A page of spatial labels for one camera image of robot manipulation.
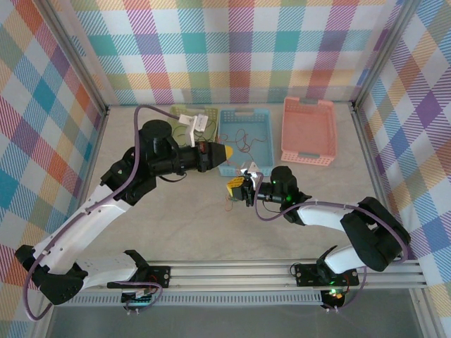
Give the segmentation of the green perforated plastic basket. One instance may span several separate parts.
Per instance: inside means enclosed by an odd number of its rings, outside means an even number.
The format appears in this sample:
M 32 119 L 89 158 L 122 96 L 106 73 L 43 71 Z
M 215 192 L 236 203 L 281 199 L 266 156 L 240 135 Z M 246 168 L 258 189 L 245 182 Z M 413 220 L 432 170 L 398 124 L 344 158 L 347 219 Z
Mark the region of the green perforated plastic basket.
M 218 109 L 208 106 L 186 106 L 172 105 L 170 109 L 172 115 L 180 117 L 181 114 L 193 116 L 204 114 L 208 116 L 208 122 L 204 132 L 194 132 L 194 140 L 196 142 L 214 142 L 216 141 L 218 129 Z M 168 121 L 172 127 L 172 137 L 179 146 L 187 146 L 185 141 L 185 126 L 177 120 L 170 119 Z

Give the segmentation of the blue perforated plastic basket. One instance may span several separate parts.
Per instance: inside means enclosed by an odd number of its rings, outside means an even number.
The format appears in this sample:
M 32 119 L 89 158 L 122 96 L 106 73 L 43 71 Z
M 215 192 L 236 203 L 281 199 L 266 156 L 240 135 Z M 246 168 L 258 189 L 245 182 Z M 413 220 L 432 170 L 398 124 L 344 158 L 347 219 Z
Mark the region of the blue perforated plastic basket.
M 245 161 L 254 161 L 265 176 L 271 174 L 275 159 L 270 110 L 220 110 L 218 140 L 233 149 L 230 159 L 219 165 L 221 176 L 236 176 Z

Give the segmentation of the pink perforated plastic basket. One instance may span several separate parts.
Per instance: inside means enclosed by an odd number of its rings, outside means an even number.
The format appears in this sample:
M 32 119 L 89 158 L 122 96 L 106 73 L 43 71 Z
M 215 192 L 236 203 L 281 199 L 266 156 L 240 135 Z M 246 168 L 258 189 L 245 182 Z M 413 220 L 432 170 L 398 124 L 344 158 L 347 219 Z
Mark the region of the pink perforated plastic basket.
M 337 155 L 334 103 L 287 96 L 283 105 L 281 160 L 329 166 Z

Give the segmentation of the small circuit board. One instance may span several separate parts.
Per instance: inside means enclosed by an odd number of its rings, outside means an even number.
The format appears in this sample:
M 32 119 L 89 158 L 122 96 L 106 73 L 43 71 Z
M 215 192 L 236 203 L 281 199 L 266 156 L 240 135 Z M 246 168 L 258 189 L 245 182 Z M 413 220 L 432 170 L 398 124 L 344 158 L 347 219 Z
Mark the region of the small circuit board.
M 345 289 L 332 288 L 322 292 L 324 302 L 344 301 L 346 295 Z
M 158 295 L 157 288 L 141 289 L 121 294 L 121 303 L 128 307 L 142 308 L 148 306 Z

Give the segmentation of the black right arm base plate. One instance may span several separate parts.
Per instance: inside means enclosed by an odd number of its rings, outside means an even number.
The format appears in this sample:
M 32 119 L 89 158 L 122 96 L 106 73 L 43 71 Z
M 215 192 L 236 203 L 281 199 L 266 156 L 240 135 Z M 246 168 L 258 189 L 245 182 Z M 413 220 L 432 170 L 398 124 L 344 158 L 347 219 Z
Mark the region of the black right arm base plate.
M 330 268 L 316 264 L 293 263 L 289 268 L 298 287 L 351 287 L 359 285 L 357 271 L 334 273 Z

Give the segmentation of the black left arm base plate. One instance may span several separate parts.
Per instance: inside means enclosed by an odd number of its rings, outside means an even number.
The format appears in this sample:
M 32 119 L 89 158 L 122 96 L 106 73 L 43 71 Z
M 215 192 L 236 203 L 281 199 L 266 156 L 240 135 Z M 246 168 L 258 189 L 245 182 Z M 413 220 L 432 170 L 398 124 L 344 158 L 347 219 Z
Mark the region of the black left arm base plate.
M 170 284 L 171 267 L 167 265 L 151 265 L 147 275 L 147 281 L 157 283 L 165 289 Z

